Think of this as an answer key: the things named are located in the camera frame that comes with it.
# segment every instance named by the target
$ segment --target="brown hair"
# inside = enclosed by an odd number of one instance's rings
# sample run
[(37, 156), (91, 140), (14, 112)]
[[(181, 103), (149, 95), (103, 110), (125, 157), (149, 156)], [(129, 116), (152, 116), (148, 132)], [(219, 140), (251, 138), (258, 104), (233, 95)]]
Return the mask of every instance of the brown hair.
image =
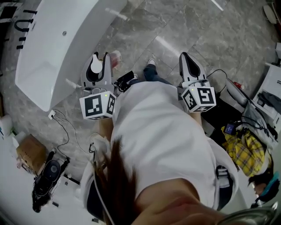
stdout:
[[(138, 216), (135, 204), (137, 176), (134, 169), (131, 176), (126, 172), (120, 149), (121, 139), (118, 139), (113, 142), (110, 158), (104, 155), (104, 163), (99, 162), (95, 171), (101, 180), (102, 199), (114, 223), (130, 225)], [(104, 221), (111, 224), (105, 212)]]
[[(264, 183), (266, 185), (269, 184), (269, 182), (271, 181), (271, 179), (274, 176), (274, 163), (273, 163), (273, 158), (272, 158), (271, 154), (270, 154), (270, 157), (271, 157), (271, 166), (268, 167), (267, 170), (263, 174), (250, 177), (248, 185), (250, 185), (251, 183), (254, 183), (255, 185), (259, 185), (262, 183)], [(257, 200), (261, 200), (263, 202), (268, 202), (268, 201), (272, 200), (279, 192), (279, 185), (280, 185), (280, 181), (279, 180), (275, 181), (273, 183), (273, 185), (271, 186), (270, 191), (267, 194), (259, 196), (256, 199), (256, 202), (257, 202)]]

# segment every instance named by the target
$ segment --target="white sneaker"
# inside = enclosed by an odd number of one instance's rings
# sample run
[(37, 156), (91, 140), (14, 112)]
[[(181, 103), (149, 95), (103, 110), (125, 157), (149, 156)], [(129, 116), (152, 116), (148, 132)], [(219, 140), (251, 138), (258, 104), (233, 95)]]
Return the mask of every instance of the white sneaker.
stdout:
[(156, 62), (155, 62), (155, 60), (152, 59), (152, 58), (148, 61), (148, 65), (149, 65), (149, 64), (152, 64), (152, 65), (155, 65), (155, 66), (156, 66)]
[(133, 79), (131, 79), (131, 80), (139, 80), (139, 76), (134, 73)]

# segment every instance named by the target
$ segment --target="jeans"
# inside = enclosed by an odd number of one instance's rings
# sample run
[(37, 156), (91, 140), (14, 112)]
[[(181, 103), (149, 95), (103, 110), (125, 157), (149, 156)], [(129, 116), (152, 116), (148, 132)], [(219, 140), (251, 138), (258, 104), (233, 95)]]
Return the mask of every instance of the jeans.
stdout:
[[(144, 69), (144, 77), (146, 81), (159, 81), (162, 83), (172, 85), (170, 82), (158, 76), (158, 73), (156, 71), (156, 66), (153, 64), (148, 64), (147, 67)], [(133, 85), (135, 83), (140, 83), (140, 82), (141, 82), (140, 80), (131, 80), (129, 82), (129, 85)]]

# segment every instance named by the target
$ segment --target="white wall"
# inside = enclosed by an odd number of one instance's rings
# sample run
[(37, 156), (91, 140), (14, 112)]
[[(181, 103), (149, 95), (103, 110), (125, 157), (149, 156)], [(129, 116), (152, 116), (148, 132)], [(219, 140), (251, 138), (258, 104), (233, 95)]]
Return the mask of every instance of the white wall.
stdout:
[(54, 193), (54, 202), (59, 208), (49, 205), (40, 213), (32, 210), (33, 176), (16, 167), (16, 159), (11, 156), (11, 140), (0, 138), (0, 208), (16, 225), (50, 224), (94, 224), (91, 216), (75, 197), (77, 184), (64, 180)]

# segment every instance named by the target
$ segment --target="white shirt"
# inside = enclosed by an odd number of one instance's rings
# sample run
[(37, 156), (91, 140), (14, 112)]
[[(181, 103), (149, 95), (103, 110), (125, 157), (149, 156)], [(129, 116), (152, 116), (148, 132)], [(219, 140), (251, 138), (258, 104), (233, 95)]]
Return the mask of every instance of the white shirt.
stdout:
[(137, 196), (152, 184), (184, 178), (196, 188), (202, 204), (215, 208), (218, 162), (229, 170), (234, 180), (232, 197), (235, 195), (235, 165), (184, 112), (174, 86), (160, 82), (132, 85), (117, 98), (115, 118), (111, 141), (122, 137), (121, 157), (126, 169), (137, 171)]

